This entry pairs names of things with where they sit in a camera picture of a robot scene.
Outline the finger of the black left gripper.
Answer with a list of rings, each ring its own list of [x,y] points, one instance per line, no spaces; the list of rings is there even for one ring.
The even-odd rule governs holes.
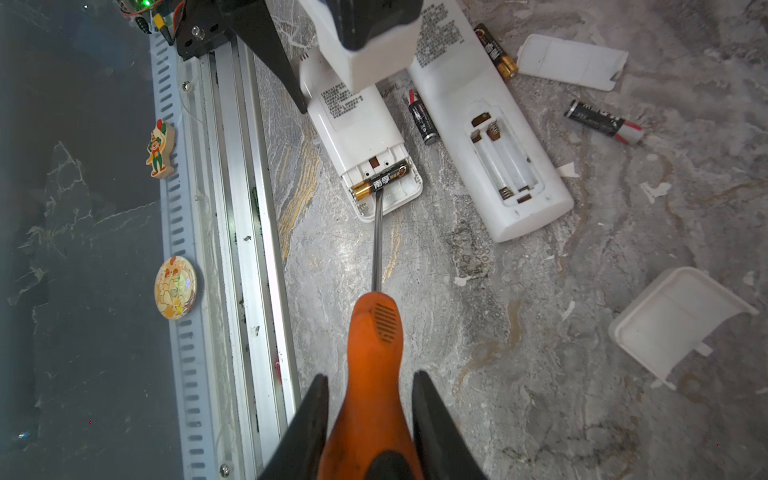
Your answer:
[[[225,25],[280,80],[299,112],[306,114],[307,103],[298,76],[286,55],[266,2],[220,0],[218,9]]]

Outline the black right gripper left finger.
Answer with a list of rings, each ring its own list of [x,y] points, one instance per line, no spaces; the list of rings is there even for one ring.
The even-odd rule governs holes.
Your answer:
[[[317,479],[328,430],[328,378],[314,377],[259,479]]]

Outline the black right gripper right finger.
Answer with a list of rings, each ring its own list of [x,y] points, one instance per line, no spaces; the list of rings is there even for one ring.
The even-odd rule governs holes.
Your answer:
[[[425,479],[486,479],[426,371],[414,374],[413,434]]]

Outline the orange black screwdriver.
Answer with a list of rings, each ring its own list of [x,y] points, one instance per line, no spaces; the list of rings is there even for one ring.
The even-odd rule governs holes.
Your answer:
[[[372,286],[351,315],[346,392],[320,458],[320,479],[424,477],[399,391],[403,324],[382,290],[382,191],[375,206]]]

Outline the black gold AAA battery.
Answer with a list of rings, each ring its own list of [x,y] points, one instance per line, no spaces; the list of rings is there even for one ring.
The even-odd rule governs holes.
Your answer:
[[[353,186],[351,195],[356,201],[361,201],[362,199],[381,191],[389,183],[404,177],[408,171],[409,164],[407,160],[397,162],[380,174]]]

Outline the black red AAA battery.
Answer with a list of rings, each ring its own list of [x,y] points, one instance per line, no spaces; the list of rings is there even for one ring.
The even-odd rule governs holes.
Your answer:
[[[414,89],[408,91],[408,109],[423,142],[426,145],[436,143],[440,139],[437,128],[418,92]]]

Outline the white wide remote cover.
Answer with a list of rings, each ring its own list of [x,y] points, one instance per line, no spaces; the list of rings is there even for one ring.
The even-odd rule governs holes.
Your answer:
[[[608,327],[611,339],[654,375],[668,380],[674,368],[695,351],[713,353],[704,340],[722,323],[739,314],[759,311],[694,267],[665,270]]]

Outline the white slim remote control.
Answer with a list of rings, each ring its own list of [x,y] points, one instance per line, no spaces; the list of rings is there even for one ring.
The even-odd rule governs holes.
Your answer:
[[[494,242],[527,235],[573,209],[458,2],[424,2],[407,72]]]

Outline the white battery cover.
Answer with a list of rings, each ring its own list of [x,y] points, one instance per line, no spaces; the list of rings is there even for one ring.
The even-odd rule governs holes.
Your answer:
[[[628,60],[624,50],[529,35],[518,50],[519,73],[600,91],[612,91]]]

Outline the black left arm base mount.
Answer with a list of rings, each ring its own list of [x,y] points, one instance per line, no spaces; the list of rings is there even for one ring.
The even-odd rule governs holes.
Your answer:
[[[200,58],[233,39],[214,0],[186,0],[175,15],[176,50],[182,60]]]

